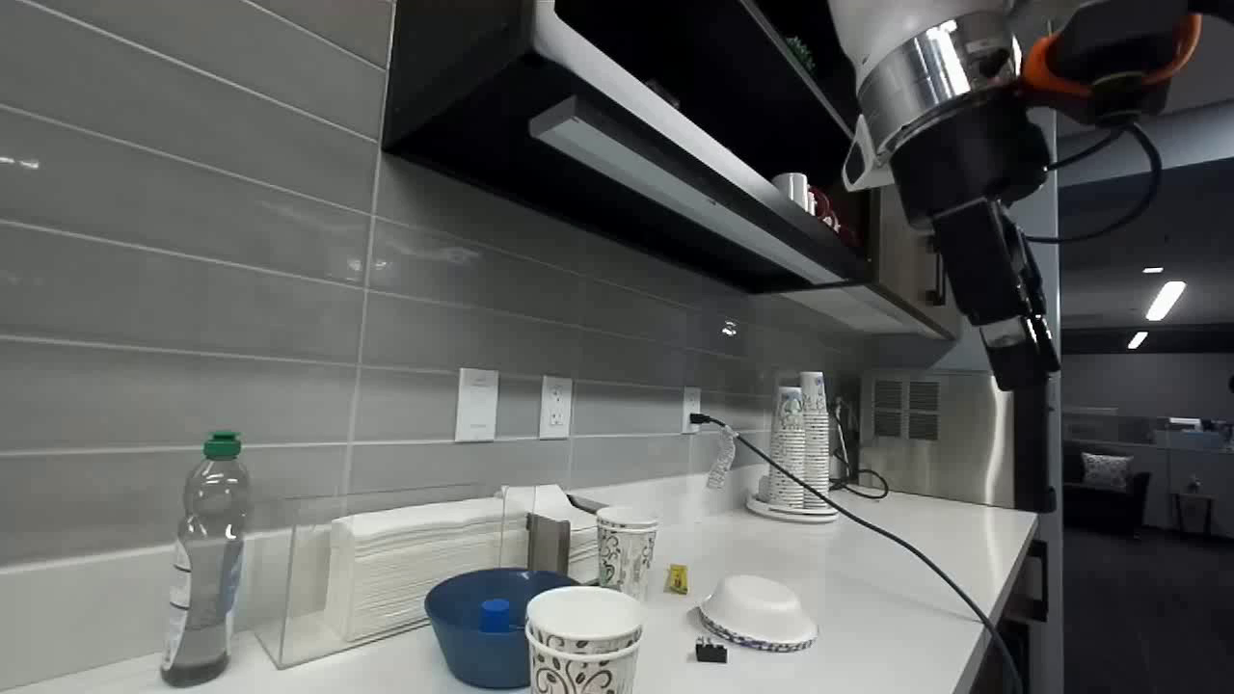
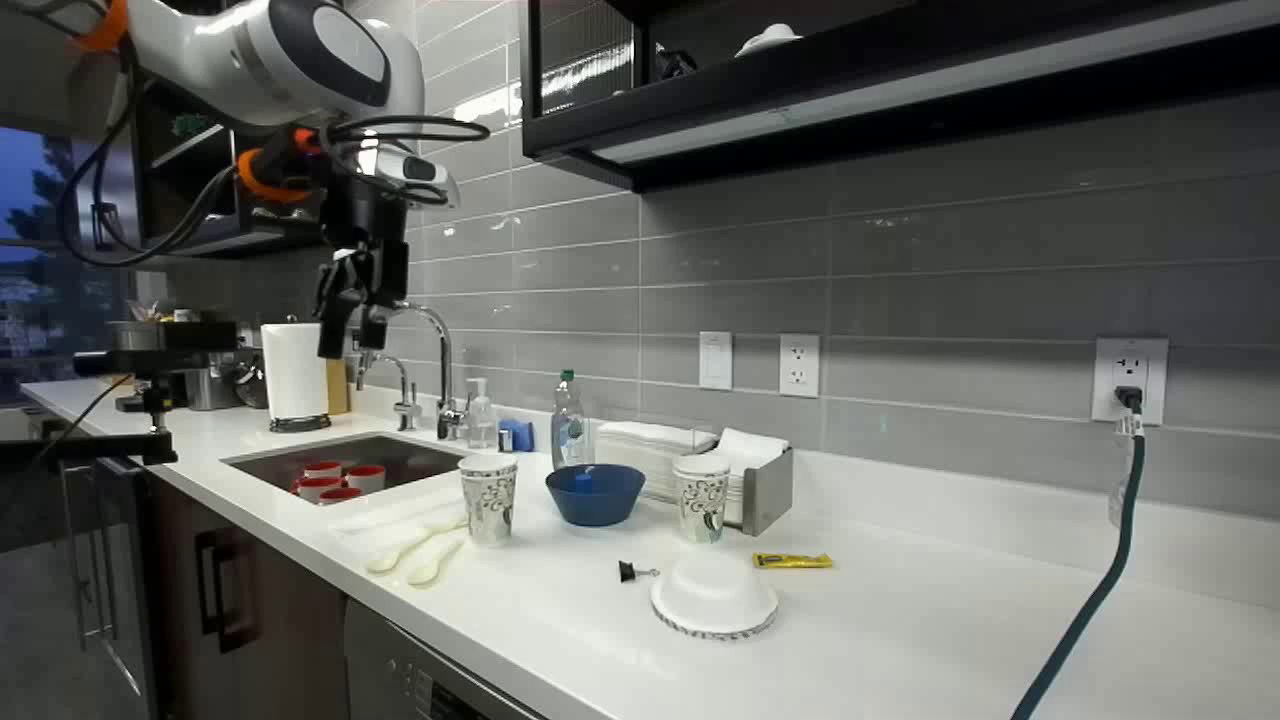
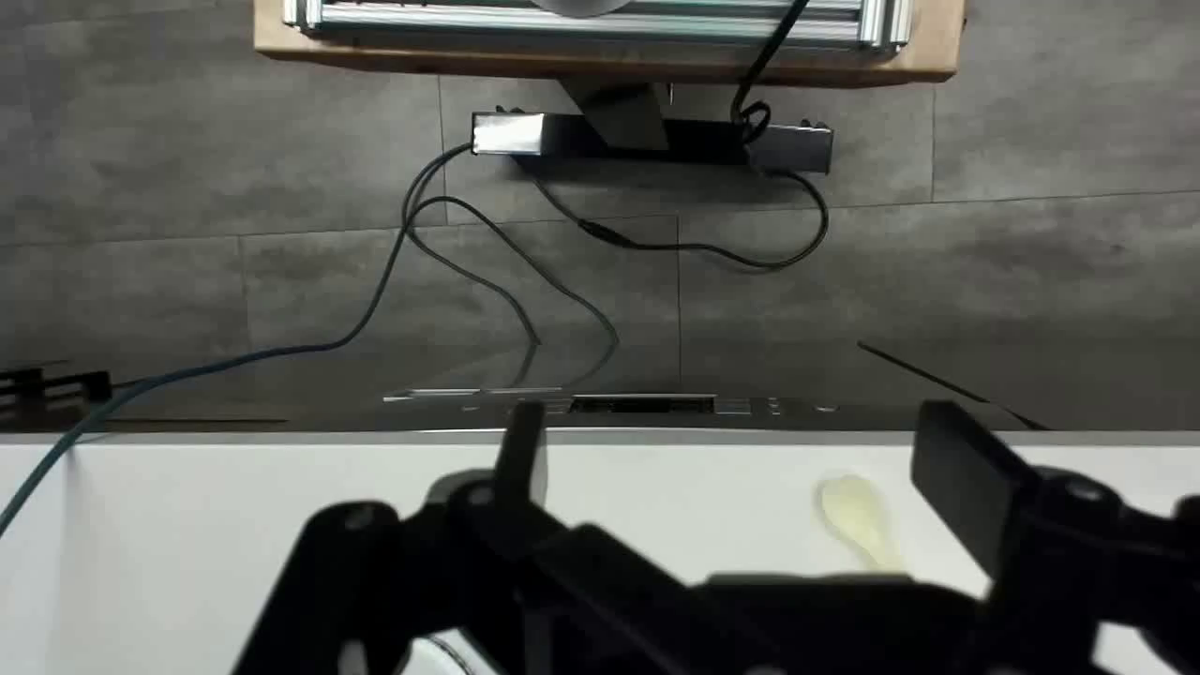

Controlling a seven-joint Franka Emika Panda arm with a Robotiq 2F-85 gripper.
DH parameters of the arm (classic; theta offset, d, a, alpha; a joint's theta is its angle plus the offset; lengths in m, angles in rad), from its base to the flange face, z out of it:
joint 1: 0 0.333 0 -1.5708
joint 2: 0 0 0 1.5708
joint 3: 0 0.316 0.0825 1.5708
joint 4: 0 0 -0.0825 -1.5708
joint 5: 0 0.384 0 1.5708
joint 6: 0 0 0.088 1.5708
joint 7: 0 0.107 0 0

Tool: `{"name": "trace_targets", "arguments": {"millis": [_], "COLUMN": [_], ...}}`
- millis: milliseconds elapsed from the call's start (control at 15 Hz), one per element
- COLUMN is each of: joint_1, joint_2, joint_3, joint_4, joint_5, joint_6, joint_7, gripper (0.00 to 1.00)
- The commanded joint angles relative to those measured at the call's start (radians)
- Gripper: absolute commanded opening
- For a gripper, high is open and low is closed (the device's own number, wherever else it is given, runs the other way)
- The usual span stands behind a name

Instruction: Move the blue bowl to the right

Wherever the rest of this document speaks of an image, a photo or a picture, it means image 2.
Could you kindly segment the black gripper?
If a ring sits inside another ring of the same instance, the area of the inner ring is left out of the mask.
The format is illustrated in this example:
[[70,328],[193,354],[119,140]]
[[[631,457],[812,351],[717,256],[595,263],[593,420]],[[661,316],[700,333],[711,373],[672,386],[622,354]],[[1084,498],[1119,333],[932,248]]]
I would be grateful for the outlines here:
[[364,379],[389,342],[389,305],[409,296],[402,216],[409,202],[364,176],[339,176],[320,202],[320,237],[331,242],[316,282],[320,354],[339,360],[348,333],[351,379]]

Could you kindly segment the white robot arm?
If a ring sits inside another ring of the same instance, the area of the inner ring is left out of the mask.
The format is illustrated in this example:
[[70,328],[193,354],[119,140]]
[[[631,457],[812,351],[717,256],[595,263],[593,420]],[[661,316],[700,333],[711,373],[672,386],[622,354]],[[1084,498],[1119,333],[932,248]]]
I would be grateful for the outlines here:
[[219,121],[261,130],[226,176],[268,209],[320,213],[331,256],[316,278],[316,354],[381,351],[409,305],[413,202],[450,202],[450,173],[420,145],[489,127],[422,108],[416,43],[339,0],[237,0],[184,13],[170,0],[103,0],[83,51],[119,51]]

